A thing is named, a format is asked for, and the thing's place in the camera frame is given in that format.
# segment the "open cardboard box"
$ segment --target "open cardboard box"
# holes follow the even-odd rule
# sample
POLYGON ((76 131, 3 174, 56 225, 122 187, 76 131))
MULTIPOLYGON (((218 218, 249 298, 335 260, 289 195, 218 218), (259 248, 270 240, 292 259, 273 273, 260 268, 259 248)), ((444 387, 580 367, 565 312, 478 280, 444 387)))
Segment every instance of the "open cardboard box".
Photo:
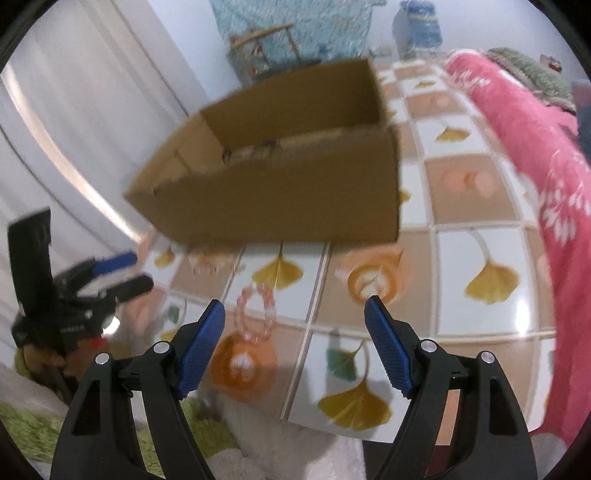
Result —
POLYGON ((367 60, 279 75, 192 116, 125 197, 204 242, 398 238, 398 152, 367 60))

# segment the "tile grout line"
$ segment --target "tile grout line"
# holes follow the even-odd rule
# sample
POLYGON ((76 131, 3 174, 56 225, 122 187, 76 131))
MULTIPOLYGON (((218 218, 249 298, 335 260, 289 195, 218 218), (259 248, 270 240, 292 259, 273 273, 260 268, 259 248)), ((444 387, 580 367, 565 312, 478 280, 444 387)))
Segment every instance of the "tile grout line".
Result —
MULTIPOLYGON (((332 251, 332 245, 330 242, 328 242, 324 245, 324 250, 322 252, 322 262, 321 262, 320 268, 319 268, 320 273, 317 276, 317 280, 320 278, 324 279, 326 276, 326 271, 328 269, 331 251, 332 251)), ((311 312, 316 313, 319 299, 320 299, 320 295, 318 294, 317 291, 315 291, 314 292, 314 301, 312 302, 312 305, 310 307, 311 312)), ((298 358, 295 363, 294 373, 291 376, 290 386, 287 389, 287 393, 285 394, 285 400, 283 402, 283 408, 281 410, 281 415, 280 415, 281 420, 287 420, 286 417, 291 413, 291 407, 293 405, 293 402, 296 399, 296 384, 299 384, 301 376, 303 374, 305 363, 306 363, 305 357, 307 356, 308 348, 310 346, 310 341, 311 341, 311 336, 312 336, 312 330, 311 330, 312 320, 313 320, 312 315, 310 315, 308 322, 306 322, 306 331, 304 332, 304 338, 301 343, 300 352, 298 354, 298 358)))
MULTIPOLYGON (((533 312, 530 313, 530 318, 533 316, 536 322, 536 327, 539 330, 540 328, 540 306, 538 305, 538 295, 540 293, 539 282, 538 278, 535 274, 535 267, 534 267, 534 260, 531 251, 531 246, 528 242, 527 231, 525 227, 521 225, 519 227, 519 236, 521 238, 521 244, 524 249, 526 262, 527 262, 527 270, 528 275, 530 276, 530 295, 531 295, 531 306, 533 312)), ((535 345, 536 349, 538 350, 537 356, 534 357, 534 364, 532 365, 532 375, 530 375, 530 384, 528 386, 527 391, 527 401, 525 403, 525 412, 527 413, 526 418, 529 418, 531 415, 531 411, 534 406, 535 401, 535 391, 537 385, 537 379, 540 374, 540 354, 541 354, 541 347, 540 341, 536 342, 535 345)))

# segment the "blue gripper pad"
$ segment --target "blue gripper pad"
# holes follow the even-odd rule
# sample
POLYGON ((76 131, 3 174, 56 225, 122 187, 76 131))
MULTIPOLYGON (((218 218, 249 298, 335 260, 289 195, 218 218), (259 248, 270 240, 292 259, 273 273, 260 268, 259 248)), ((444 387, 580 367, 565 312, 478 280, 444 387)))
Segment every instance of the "blue gripper pad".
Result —
POLYGON ((182 398, 186 398, 189 392, 197 389, 209 359, 222 336, 226 324, 226 310, 223 303, 213 300, 198 324, 200 328, 181 358, 180 379, 176 388, 182 398))
POLYGON ((133 252, 127 252, 126 254, 118 255, 117 257, 98 261, 92 269, 92 273, 95 277, 107 275, 111 272, 121 270, 122 268, 131 267, 137 262, 138 256, 133 252))
POLYGON ((371 297, 365 303, 364 314, 365 326, 378 351, 390 383, 396 390, 400 390, 404 397, 409 398, 416 387, 411 379, 410 358, 396 337, 386 314, 382 311, 379 298, 371 297))

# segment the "black bracket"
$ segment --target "black bracket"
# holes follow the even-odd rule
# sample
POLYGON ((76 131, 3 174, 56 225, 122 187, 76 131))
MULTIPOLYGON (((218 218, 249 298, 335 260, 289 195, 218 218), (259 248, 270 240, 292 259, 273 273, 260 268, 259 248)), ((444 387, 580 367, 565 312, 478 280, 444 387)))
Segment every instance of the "black bracket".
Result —
POLYGON ((447 353, 394 320, 377 296, 365 323, 394 388, 411 404, 376 480, 423 480, 449 390, 460 404, 447 468, 430 480, 537 480, 534 451, 515 394, 491 352, 447 353))
POLYGON ((100 353, 80 383, 57 442, 51 480, 147 480, 131 412, 141 390, 156 454, 168 480, 214 480, 179 401, 195 390, 225 325, 212 301, 168 342, 116 361, 100 353))

